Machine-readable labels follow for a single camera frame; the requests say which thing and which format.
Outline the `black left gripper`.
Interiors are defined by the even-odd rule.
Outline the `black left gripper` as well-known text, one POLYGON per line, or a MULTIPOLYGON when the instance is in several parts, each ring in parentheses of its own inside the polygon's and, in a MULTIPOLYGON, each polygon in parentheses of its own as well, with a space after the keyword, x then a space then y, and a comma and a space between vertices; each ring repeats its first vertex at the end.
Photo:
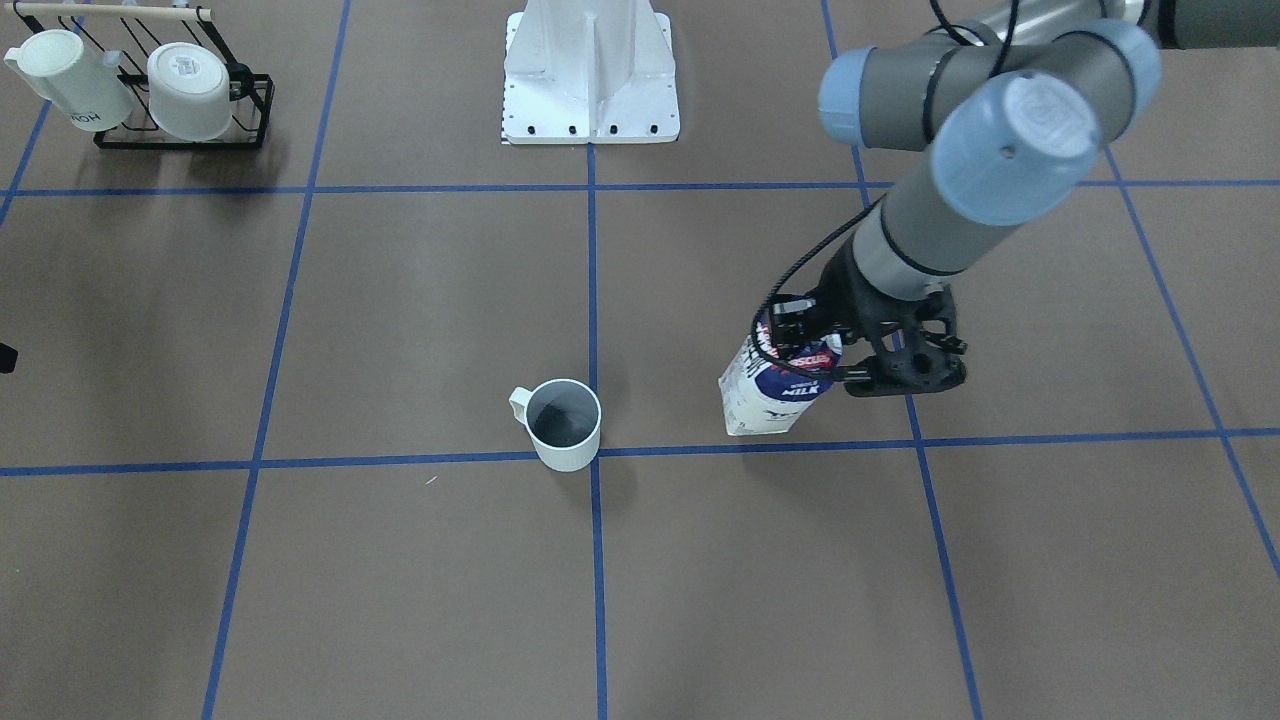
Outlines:
POLYGON ((828 260, 815 287, 818 336, 838 333, 842 341, 865 341, 870 355, 841 370, 854 397, 928 395, 966 380, 951 290, 922 300, 900 300, 879 292, 858 268, 854 241, 846 240, 828 260))

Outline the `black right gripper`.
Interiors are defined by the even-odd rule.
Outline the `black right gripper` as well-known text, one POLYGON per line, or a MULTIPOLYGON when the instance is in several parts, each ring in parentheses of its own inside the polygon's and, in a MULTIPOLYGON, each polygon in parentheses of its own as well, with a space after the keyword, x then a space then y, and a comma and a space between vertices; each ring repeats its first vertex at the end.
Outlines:
POLYGON ((19 351, 9 345, 0 343, 0 373, 10 374, 17 369, 19 351))

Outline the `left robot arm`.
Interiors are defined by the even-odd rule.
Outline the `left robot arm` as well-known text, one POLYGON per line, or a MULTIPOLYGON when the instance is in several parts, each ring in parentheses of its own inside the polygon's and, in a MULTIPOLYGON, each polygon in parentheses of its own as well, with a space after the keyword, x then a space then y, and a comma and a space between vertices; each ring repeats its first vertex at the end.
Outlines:
POLYGON ((813 291, 820 337, 864 340, 855 397, 965 380, 951 283, 1055 209, 1155 97, 1165 49, 1277 44, 1275 1, 1012 1, 897 47, 838 55, 824 131, 919 152, 813 291))

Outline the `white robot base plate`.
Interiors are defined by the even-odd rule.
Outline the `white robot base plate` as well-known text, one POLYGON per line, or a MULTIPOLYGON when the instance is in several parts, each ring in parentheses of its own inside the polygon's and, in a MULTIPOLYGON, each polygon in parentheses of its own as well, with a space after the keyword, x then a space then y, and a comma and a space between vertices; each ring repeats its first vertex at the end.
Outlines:
POLYGON ((672 26, 652 3, 529 1, 507 18, 504 41, 504 143, 680 137, 672 26))

